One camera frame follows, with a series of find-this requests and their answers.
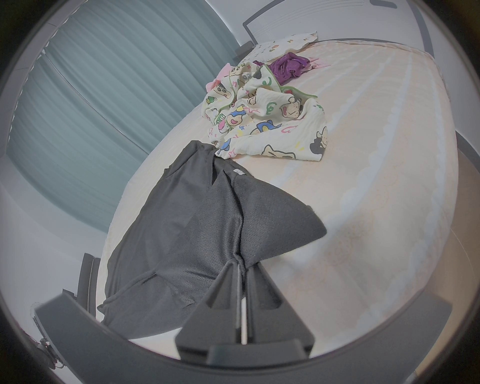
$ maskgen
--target purple cloth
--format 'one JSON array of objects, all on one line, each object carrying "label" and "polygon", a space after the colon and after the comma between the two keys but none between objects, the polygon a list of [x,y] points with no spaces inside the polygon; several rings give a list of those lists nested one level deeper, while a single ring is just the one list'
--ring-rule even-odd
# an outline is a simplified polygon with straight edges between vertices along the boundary
[{"label": "purple cloth", "polygon": [[[276,77],[280,85],[285,84],[292,77],[300,77],[302,70],[308,65],[310,60],[305,57],[297,56],[295,53],[288,52],[281,58],[275,60],[268,67]],[[254,61],[257,65],[264,65],[257,60]]]}]

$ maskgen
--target curtain fold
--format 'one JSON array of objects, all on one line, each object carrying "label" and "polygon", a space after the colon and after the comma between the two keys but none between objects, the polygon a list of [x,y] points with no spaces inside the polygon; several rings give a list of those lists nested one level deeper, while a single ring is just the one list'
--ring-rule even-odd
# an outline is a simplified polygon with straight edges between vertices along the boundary
[{"label": "curtain fold", "polygon": [[89,0],[30,73],[8,156],[54,204],[107,231],[130,177],[238,46],[204,0]]}]

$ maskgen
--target black garment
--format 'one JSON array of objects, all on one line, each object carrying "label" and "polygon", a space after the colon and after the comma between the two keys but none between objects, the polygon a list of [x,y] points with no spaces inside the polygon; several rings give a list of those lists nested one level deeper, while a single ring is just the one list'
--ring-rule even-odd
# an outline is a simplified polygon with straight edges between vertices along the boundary
[{"label": "black garment", "polygon": [[126,338],[182,326],[225,263],[243,271],[326,234],[313,210],[190,142],[108,261],[103,323]]}]

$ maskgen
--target mattress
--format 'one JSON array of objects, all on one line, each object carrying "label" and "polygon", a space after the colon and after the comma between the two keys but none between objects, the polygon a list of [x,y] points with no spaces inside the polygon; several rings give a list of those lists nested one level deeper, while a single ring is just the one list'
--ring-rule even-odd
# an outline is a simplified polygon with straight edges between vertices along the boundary
[{"label": "mattress", "polygon": [[[315,335],[316,356],[377,327],[425,287],[452,222],[458,160],[450,102],[428,53],[393,43],[325,41],[299,55],[330,64],[289,83],[317,95],[324,108],[324,157],[235,161],[310,205],[327,228],[325,237],[263,262]],[[129,181],[103,249],[97,304],[105,299],[108,258],[151,189],[190,140],[208,142],[209,127],[196,107]],[[178,357],[176,332],[134,342]]]}]

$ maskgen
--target pillow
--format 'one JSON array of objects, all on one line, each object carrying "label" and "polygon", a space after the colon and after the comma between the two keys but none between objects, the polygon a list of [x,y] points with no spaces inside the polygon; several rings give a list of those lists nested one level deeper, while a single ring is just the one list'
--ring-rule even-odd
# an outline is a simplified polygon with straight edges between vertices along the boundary
[{"label": "pillow", "polygon": [[287,52],[297,53],[301,51],[307,44],[318,40],[317,33],[299,33],[292,36],[284,37],[280,40],[270,41],[255,46],[242,62],[260,61],[263,63],[273,61],[282,57]]}]

